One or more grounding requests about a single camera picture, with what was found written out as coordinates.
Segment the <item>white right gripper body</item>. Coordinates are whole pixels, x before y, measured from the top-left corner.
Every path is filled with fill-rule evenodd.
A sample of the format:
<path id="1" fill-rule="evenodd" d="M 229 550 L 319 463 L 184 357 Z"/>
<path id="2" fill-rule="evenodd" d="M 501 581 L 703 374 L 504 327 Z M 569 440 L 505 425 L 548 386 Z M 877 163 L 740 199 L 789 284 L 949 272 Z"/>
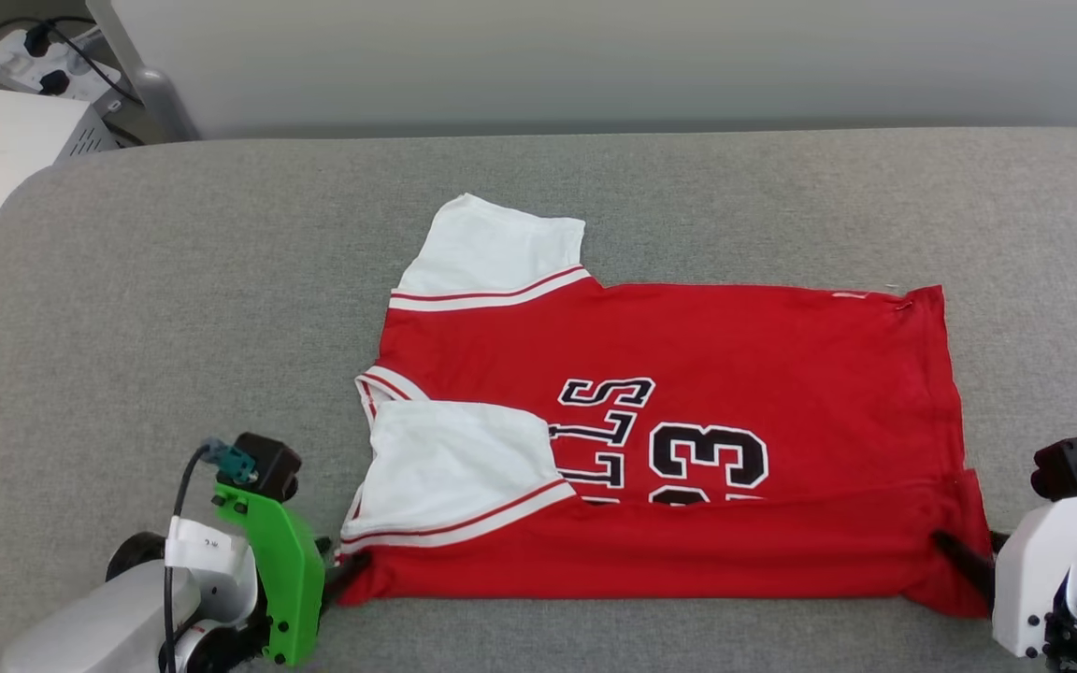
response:
<path id="1" fill-rule="evenodd" d="M 1077 657 L 1077 497 L 1023 517 L 996 557 L 992 635 L 1016 657 Z"/>

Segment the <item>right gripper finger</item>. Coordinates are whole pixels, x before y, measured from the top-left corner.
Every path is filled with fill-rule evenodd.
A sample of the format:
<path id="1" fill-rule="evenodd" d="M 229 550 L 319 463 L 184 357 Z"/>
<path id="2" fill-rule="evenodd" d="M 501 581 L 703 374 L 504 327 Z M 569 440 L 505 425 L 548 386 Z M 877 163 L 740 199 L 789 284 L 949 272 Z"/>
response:
<path id="1" fill-rule="evenodd" d="M 995 600 L 996 567 L 993 559 L 975 552 L 965 542 L 945 531 L 933 531 L 931 539 L 976 593 L 983 600 Z"/>

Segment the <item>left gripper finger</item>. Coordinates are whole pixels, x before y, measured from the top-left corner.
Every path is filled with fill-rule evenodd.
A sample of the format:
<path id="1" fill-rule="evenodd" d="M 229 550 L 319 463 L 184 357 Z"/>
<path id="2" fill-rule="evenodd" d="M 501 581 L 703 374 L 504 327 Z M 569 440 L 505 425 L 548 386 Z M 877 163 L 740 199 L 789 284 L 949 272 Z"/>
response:
<path id="1" fill-rule="evenodd" d="M 326 569 L 320 609 L 330 609 L 336 605 L 368 566 L 370 566 L 370 553 L 358 552 L 342 555 L 334 566 Z"/>

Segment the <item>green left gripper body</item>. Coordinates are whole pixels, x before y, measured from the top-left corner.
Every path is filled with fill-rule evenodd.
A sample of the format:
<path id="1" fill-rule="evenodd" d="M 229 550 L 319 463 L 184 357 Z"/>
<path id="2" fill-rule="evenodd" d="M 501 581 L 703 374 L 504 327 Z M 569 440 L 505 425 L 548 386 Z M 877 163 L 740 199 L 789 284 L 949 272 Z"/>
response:
<path id="1" fill-rule="evenodd" d="M 218 482 L 218 516 L 242 528 L 258 579 L 251 625 L 264 639 L 261 654 L 278 665 L 302 665 L 317 642 L 325 567 L 314 535 L 300 516 L 272 497 Z"/>

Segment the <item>red and white jersey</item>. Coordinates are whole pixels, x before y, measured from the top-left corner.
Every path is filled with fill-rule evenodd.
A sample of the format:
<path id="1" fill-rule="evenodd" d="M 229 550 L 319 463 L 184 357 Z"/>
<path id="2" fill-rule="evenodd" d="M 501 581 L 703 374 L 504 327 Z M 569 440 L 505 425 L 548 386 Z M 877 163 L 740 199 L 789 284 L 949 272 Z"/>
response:
<path id="1" fill-rule="evenodd" d="M 584 222 L 465 194 L 392 290 L 340 532 L 378 599 L 987 601 L 939 286 L 601 284 Z"/>

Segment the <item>grey metal leg with foot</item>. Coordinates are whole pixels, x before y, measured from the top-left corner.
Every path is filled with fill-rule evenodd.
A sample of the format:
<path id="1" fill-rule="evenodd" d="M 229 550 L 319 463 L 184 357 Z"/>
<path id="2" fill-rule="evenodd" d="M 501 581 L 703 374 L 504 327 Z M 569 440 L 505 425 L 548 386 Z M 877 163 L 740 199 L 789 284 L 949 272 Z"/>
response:
<path id="1" fill-rule="evenodd" d="M 145 106 L 152 120 L 158 124 L 166 140 L 171 142 L 197 141 L 201 134 L 185 111 L 174 81 L 146 64 L 138 51 L 138 25 L 124 17 L 125 11 L 141 8 L 144 0 L 85 0 L 90 16 L 103 31 L 108 46 L 114 51 L 120 70 L 131 81 L 132 90 Z"/>

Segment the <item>white power strip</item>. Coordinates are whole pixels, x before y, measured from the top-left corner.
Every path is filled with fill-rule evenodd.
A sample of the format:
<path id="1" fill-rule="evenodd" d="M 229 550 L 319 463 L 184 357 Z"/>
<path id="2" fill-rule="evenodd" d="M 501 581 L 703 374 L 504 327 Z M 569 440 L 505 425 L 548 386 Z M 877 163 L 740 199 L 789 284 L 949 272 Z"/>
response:
<path id="1" fill-rule="evenodd" d="M 123 101 L 120 71 L 87 59 L 74 44 L 39 25 L 0 39 L 0 85 L 90 103 L 102 112 Z"/>

